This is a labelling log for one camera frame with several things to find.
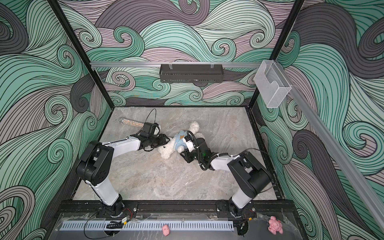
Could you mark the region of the white teddy bear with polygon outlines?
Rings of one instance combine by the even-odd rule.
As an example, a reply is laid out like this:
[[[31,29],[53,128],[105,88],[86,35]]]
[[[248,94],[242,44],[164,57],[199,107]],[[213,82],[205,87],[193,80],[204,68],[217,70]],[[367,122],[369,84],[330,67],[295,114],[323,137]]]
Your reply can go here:
[[[196,138],[204,138],[204,135],[200,133],[200,125],[198,122],[191,122],[189,131],[192,132]],[[182,153],[187,150],[188,147],[184,142],[184,137],[187,135],[187,130],[180,131],[170,141],[158,148],[158,152],[162,159],[169,159],[174,152]]]

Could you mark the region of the light blue fleece hoodie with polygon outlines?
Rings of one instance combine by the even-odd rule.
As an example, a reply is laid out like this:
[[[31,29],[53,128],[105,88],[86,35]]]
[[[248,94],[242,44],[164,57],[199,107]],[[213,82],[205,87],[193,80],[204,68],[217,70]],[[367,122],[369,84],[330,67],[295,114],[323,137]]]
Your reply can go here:
[[[174,149],[179,154],[181,154],[185,150],[188,150],[187,146],[185,145],[185,143],[183,141],[184,137],[187,136],[187,135],[188,135],[188,131],[180,131],[174,137],[174,140],[175,140]]]

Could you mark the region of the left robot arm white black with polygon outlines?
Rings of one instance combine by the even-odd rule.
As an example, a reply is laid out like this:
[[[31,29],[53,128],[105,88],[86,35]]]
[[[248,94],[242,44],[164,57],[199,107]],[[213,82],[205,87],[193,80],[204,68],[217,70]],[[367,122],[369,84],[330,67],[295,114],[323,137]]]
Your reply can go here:
[[[150,152],[166,145],[171,139],[160,133],[157,123],[144,123],[136,134],[113,142],[92,141],[81,155],[76,174],[93,191],[102,202],[104,212],[112,218],[120,217],[125,209],[122,196],[115,190],[109,172],[112,160],[120,155],[144,150]]]

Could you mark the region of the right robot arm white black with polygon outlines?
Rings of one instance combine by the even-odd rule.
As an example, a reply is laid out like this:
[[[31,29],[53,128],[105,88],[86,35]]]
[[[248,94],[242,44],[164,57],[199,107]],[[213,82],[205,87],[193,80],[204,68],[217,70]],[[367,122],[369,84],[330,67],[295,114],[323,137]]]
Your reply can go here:
[[[228,209],[235,218],[271,182],[271,174],[248,150],[237,155],[219,154],[211,152],[203,138],[184,137],[183,142],[187,149],[181,156],[187,163],[196,160],[203,171],[227,171],[233,175],[239,189],[229,199]]]

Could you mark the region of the glass tube with sprinkles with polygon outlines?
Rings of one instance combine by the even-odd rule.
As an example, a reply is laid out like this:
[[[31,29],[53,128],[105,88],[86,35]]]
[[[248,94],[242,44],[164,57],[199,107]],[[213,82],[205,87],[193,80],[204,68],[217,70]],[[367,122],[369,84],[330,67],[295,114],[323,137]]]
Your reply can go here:
[[[119,123],[122,125],[133,126],[136,128],[142,128],[144,126],[144,123],[142,123],[142,122],[130,120],[130,119],[127,119],[125,117],[119,118]]]

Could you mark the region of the small pink toy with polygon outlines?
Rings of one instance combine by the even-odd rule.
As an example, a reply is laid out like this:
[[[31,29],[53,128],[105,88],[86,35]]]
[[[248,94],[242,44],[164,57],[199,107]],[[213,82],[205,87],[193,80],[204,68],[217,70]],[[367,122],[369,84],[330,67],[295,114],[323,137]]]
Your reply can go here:
[[[163,232],[164,236],[168,236],[170,234],[171,230],[170,230],[168,225],[163,225],[162,232]]]

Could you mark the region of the pink plush pig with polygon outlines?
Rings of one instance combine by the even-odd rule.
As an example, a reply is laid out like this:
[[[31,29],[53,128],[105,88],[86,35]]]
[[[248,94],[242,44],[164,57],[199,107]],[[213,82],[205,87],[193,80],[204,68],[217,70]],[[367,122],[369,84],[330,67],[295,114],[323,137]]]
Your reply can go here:
[[[283,225],[280,220],[278,220],[275,216],[271,216],[269,221],[269,227],[268,230],[273,235],[276,235],[277,233],[283,234]]]

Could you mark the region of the black wall tray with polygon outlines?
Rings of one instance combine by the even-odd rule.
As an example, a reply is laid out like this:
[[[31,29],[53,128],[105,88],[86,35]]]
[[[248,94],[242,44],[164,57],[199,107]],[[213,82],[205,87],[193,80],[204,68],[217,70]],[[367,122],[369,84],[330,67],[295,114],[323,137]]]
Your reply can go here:
[[[159,74],[163,83],[220,83],[224,79],[222,65],[161,65]]]

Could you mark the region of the aluminium rail back wall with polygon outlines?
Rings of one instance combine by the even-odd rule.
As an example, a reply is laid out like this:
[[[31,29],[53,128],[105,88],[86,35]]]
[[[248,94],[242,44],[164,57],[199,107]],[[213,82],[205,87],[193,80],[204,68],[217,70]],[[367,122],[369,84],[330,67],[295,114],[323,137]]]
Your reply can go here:
[[[248,62],[123,62],[123,61],[96,61],[90,62],[92,68],[160,68],[161,65],[168,65],[170,68],[173,65],[222,65],[223,68],[241,68],[253,69],[258,68],[261,63],[248,63]]]

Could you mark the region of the aluminium rail wall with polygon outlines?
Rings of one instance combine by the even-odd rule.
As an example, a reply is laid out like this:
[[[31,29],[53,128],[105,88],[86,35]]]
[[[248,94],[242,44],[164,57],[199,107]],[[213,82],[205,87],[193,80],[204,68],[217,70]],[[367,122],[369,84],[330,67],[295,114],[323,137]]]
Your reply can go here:
[[[261,63],[248,63],[248,62],[123,62],[123,61],[96,61],[90,62],[92,68],[160,68],[161,65],[168,65],[170,68],[173,65],[222,65],[223,68],[241,68],[253,69],[258,68]]]
[[[289,75],[284,68],[277,63],[279,72],[283,75],[283,79],[287,85],[291,87],[290,93],[298,104],[302,113],[307,117],[310,124],[314,127],[319,138],[328,149],[330,156],[337,162],[340,169],[344,172],[345,176],[354,187],[362,202],[366,205],[371,216],[374,218],[381,230],[384,229],[384,203],[381,201],[372,186],[367,182],[366,178],[357,169],[352,159],[348,156],[346,151],[332,135],[330,130],[321,120],[321,118],[313,111],[311,106],[307,103],[306,98],[303,97],[297,85],[292,83]]]

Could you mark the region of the clear plastic wall bin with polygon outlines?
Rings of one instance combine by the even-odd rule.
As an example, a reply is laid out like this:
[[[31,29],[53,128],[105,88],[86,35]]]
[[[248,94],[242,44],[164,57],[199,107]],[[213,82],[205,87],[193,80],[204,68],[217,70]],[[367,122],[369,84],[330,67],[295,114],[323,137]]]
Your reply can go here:
[[[288,80],[288,75],[281,64],[273,60],[265,60],[260,64],[254,82],[267,108],[280,106],[292,89]]]

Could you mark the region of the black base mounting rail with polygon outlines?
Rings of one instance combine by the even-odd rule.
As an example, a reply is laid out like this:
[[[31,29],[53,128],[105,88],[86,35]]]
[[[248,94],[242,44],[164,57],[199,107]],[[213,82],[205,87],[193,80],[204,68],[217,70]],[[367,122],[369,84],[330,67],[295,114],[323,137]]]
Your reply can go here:
[[[119,213],[127,213],[132,216],[144,214],[166,213],[203,213],[216,214],[218,217],[231,217],[237,209],[228,200],[120,200],[116,207],[104,206],[101,201],[63,201],[59,206],[62,213],[88,213],[100,212],[101,216],[110,217]],[[289,200],[262,200],[251,201],[239,214],[249,216],[251,212],[293,212],[296,207]]]

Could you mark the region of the aluminium rail right wall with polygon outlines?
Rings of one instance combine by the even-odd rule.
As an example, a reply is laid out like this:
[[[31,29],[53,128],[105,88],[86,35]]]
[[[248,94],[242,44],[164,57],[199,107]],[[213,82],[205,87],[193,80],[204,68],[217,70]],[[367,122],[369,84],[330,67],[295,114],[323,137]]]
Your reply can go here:
[[[279,72],[283,75],[283,79],[287,85],[291,87],[290,93],[298,104],[302,113],[307,117],[310,124],[314,127],[319,138],[328,149],[330,156],[337,162],[340,169],[344,172],[345,176],[354,187],[362,202],[366,205],[371,216],[374,218],[381,230],[384,229],[384,203],[381,201],[372,186],[367,182],[366,178],[357,169],[352,159],[348,156],[346,151],[332,135],[330,130],[321,120],[321,118],[313,111],[311,106],[307,103],[306,98],[303,97],[297,85],[292,83],[289,75],[284,68],[277,63]]]

